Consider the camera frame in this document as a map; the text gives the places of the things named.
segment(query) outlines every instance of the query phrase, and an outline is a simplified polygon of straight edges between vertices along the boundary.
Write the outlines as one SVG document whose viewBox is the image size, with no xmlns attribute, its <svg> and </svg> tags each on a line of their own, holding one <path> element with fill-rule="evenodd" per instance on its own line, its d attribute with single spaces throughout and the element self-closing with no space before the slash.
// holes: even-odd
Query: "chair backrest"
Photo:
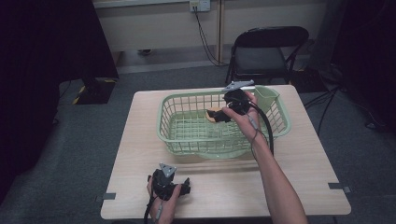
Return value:
<svg viewBox="0 0 396 224">
<path fill-rule="evenodd" d="M 300 26 L 262 27 L 248 30 L 235 40 L 236 48 L 282 48 L 305 43 L 309 33 Z"/>
</svg>

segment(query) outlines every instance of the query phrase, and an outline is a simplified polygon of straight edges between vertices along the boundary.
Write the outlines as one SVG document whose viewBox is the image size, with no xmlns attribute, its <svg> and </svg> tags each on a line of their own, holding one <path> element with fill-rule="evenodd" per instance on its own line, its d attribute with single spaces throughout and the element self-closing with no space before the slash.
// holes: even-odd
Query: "wall outlet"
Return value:
<svg viewBox="0 0 396 224">
<path fill-rule="evenodd" d="M 210 0 L 200 0 L 201 11 L 210 11 Z"/>
<path fill-rule="evenodd" d="M 210 11 L 210 0 L 191 0 L 190 12 L 194 11 Z"/>
</svg>

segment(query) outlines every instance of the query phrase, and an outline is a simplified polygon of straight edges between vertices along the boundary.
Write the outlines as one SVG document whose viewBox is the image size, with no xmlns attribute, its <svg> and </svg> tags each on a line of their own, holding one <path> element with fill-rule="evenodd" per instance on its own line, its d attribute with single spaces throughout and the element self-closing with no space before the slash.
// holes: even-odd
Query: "human hand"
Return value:
<svg viewBox="0 0 396 224">
<path fill-rule="evenodd" d="M 245 91 L 245 94 L 249 98 L 249 101 L 252 102 L 253 104 L 257 104 L 257 98 L 249 91 Z M 231 119 L 233 119 L 236 124 L 238 124 L 239 129 L 241 130 L 242 134 L 247 138 L 249 142 L 252 142 L 255 136 L 257 135 L 257 131 L 261 130 L 260 123 L 259 123 L 259 113 L 257 110 L 253 107 L 251 107 L 247 114 L 244 116 L 241 116 L 237 114 L 235 111 L 233 111 L 231 108 L 228 107 L 223 107 L 222 111 Z M 252 122 L 250 121 L 253 119 L 255 125 L 257 126 L 256 128 L 253 126 Z"/>
<path fill-rule="evenodd" d="M 152 176 L 148 180 L 148 195 L 151 195 L 152 191 Z M 151 206 L 149 214 L 153 219 L 154 223 L 158 224 L 171 224 L 176 211 L 176 204 L 177 198 L 180 195 L 181 185 L 176 185 L 175 189 L 172 193 L 171 198 L 168 201 L 163 201 L 162 199 L 158 198 L 155 192 L 152 192 L 153 197 L 155 198 L 154 203 Z M 156 220 L 157 213 L 159 211 L 160 206 L 162 207 L 161 215 L 158 220 Z"/>
</svg>

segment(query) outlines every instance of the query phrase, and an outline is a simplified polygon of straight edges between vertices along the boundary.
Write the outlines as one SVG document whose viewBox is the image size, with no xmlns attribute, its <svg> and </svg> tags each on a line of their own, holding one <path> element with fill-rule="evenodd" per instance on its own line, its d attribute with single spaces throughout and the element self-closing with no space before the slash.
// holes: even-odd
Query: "human arm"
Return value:
<svg viewBox="0 0 396 224">
<path fill-rule="evenodd" d="M 152 191 L 152 177 L 148 180 L 148 195 L 151 195 Z M 155 192 L 152 192 L 153 197 L 155 198 L 154 203 L 152 204 L 149 215 L 155 224 L 171 224 L 176 211 L 177 198 L 180 195 L 181 185 L 176 185 L 175 189 L 172 193 L 171 198 L 168 201 L 163 201 L 158 198 Z M 159 212 L 160 206 L 162 207 L 161 215 L 158 220 L 156 220 L 156 216 Z"/>
<path fill-rule="evenodd" d="M 250 101 L 257 104 L 257 99 L 247 91 Z M 223 112 L 233 119 L 239 129 L 252 144 L 259 170 L 262 176 L 265 198 L 274 223 L 307 223 L 304 208 L 293 186 L 280 169 L 262 134 L 253 128 L 249 117 L 259 124 L 259 114 L 250 108 L 247 116 L 241 116 L 230 108 Z"/>
</svg>

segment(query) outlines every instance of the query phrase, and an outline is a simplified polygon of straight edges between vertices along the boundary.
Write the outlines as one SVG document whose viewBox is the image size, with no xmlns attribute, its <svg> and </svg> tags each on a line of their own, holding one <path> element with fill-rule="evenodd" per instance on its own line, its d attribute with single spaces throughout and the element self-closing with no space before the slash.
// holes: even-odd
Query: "basket rim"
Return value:
<svg viewBox="0 0 396 224">
<path fill-rule="evenodd" d="M 276 97 L 276 102 L 277 102 L 278 105 L 282 108 L 281 112 L 283 113 L 283 117 L 284 117 L 285 123 L 288 124 L 288 125 L 285 125 L 285 126 L 286 126 L 285 129 L 282 130 L 281 132 L 279 132 L 279 133 L 274 133 L 274 138 L 278 138 L 278 137 L 280 137 L 280 136 L 283 136 L 283 135 L 287 134 L 287 133 L 290 131 L 290 129 L 291 129 L 291 122 L 290 122 L 290 116 L 289 116 L 288 110 L 286 109 L 286 106 L 285 106 L 285 104 L 283 103 L 283 100 L 282 100 L 282 98 L 280 97 L 280 94 L 279 94 L 276 90 L 274 90 L 274 89 L 272 89 L 272 88 L 268 88 L 268 87 L 266 87 L 266 86 L 262 86 L 262 85 L 250 86 L 250 87 L 245 87 L 245 88 L 241 88 L 241 89 L 244 90 L 244 91 L 253 91 L 253 92 L 257 91 L 257 93 L 260 93 L 260 92 L 259 92 L 260 89 L 265 89 L 265 90 L 271 91 L 271 92 L 275 95 L 275 97 Z M 197 93 L 200 94 L 200 95 L 205 95 L 205 94 L 208 94 L 208 93 L 222 94 L 223 92 L 224 92 L 224 94 L 226 93 L 225 91 L 222 91 L 221 89 L 218 89 L 218 90 L 207 90 L 207 91 L 201 90 L 201 91 L 194 91 L 194 92 L 189 91 L 189 92 L 173 93 L 173 94 L 169 94 L 169 95 L 163 97 L 163 99 L 161 100 L 160 107 L 159 107 L 159 109 L 158 109 L 158 114 L 157 114 L 157 125 L 156 125 L 157 136 L 158 136 L 162 141 L 164 141 L 165 143 L 216 142 L 216 141 L 223 140 L 223 139 L 225 139 L 225 140 L 227 140 L 227 139 L 235 139 L 234 136 L 222 137 L 221 139 L 218 139 L 218 138 L 206 138 L 206 139 L 194 139 L 194 138 L 189 138 L 189 139 L 169 139 L 169 138 L 164 137 L 164 136 L 161 134 L 162 119 L 163 119 L 163 104 L 164 104 L 167 100 L 172 99 L 172 98 L 175 98 L 175 97 L 177 97 L 177 96 L 181 96 L 181 95 L 182 95 L 182 96 L 196 96 Z"/>
</svg>

